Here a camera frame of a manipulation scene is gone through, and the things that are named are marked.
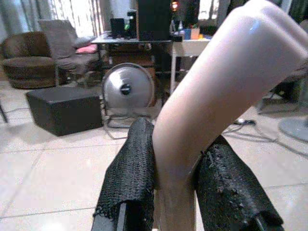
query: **black mesh fabric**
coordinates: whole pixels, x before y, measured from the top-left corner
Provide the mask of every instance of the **black mesh fabric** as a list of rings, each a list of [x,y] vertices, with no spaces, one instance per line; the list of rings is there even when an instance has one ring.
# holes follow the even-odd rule
[[[153,125],[138,118],[128,139],[108,167],[94,216],[116,220],[121,203],[128,204],[129,230],[151,231],[154,213]]]
[[[253,172],[222,136],[203,152],[196,191],[206,231],[251,230],[256,215],[270,225],[283,223]]]

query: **pink cushion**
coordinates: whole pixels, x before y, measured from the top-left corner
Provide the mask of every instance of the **pink cushion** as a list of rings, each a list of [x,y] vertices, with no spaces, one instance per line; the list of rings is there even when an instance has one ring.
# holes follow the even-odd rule
[[[80,47],[76,50],[76,54],[94,54],[95,52],[97,52],[97,44]]]

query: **round base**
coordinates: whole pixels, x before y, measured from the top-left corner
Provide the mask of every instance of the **round base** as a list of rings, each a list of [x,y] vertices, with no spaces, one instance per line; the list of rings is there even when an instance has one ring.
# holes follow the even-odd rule
[[[285,134],[308,142],[308,127],[305,126],[305,122],[304,119],[284,119],[279,123],[278,127]]]

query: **round brown chair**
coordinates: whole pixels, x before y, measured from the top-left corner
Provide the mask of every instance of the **round brown chair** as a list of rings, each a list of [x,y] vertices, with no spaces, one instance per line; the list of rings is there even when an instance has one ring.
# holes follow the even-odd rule
[[[27,32],[2,43],[3,70],[14,88],[34,89],[55,86],[55,64],[42,32]],[[60,71],[60,84],[65,72]]]

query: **white desk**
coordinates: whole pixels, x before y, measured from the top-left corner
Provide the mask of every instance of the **white desk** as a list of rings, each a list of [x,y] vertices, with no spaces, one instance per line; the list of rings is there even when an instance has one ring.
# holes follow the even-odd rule
[[[175,69],[177,57],[199,56],[209,42],[210,39],[183,40],[182,42],[172,42],[166,45],[166,51],[172,57],[170,94],[172,94],[175,89]]]

